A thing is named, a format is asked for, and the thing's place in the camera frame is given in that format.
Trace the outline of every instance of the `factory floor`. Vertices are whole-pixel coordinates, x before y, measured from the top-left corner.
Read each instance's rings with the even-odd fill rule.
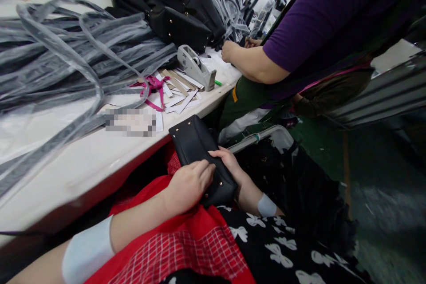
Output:
[[[357,258],[376,283],[426,283],[426,176],[383,124],[338,131],[326,118],[289,132],[334,180],[359,221]]]

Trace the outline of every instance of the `red skirt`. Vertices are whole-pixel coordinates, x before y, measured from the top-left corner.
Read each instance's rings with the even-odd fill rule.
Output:
[[[170,180],[170,175],[155,179],[130,202],[115,207],[114,214],[145,202]],[[255,283],[224,218],[215,207],[205,210],[202,205],[136,238],[86,283],[157,284],[185,268],[232,283]]]

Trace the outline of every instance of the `white table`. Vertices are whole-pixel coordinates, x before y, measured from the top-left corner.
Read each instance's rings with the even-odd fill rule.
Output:
[[[49,0],[31,1],[44,3]],[[101,7],[111,5],[110,0],[89,1]],[[16,16],[17,3],[20,1],[0,0],[1,15]],[[202,92],[201,104],[187,108],[181,114],[163,113],[164,131],[155,137],[117,137],[102,128],[63,147],[18,192],[12,189],[13,196],[6,194],[0,199],[0,230],[37,229],[55,233],[115,192],[138,165],[170,140],[170,127],[193,114],[205,116],[232,89],[240,73],[222,62],[220,53],[216,55],[211,60],[217,70],[216,79],[222,82],[222,87]],[[0,236],[2,255],[13,252],[17,246],[22,248],[23,241],[27,239],[16,239],[6,245],[10,240],[11,237]]]

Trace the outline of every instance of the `white sleeve cuff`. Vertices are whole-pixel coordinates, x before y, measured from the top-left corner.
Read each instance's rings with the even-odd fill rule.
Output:
[[[83,284],[114,256],[111,219],[112,216],[73,236],[62,260],[65,284]]]
[[[275,203],[265,193],[257,203],[257,209],[262,217],[273,217],[276,213]]]

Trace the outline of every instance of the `pink strap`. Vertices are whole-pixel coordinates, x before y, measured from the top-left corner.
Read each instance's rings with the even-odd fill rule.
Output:
[[[151,101],[149,101],[148,99],[145,101],[145,103],[147,105],[149,105],[150,107],[152,107],[153,109],[159,111],[159,112],[163,112],[164,111],[164,90],[163,90],[163,83],[166,80],[170,80],[170,77],[164,77],[161,81],[158,80],[157,78],[149,75],[146,77],[146,80],[148,81],[149,84],[149,93],[148,96],[151,95],[152,90],[158,90],[158,92],[160,93],[160,101],[161,101],[161,107],[156,106],[155,104],[153,104]],[[132,85],[130,85],[130,87],[144,87],[144,89],[141,91],[141,96],[143,94],[143,91],[145,90],[146,84],[145,83],[134,83]]]

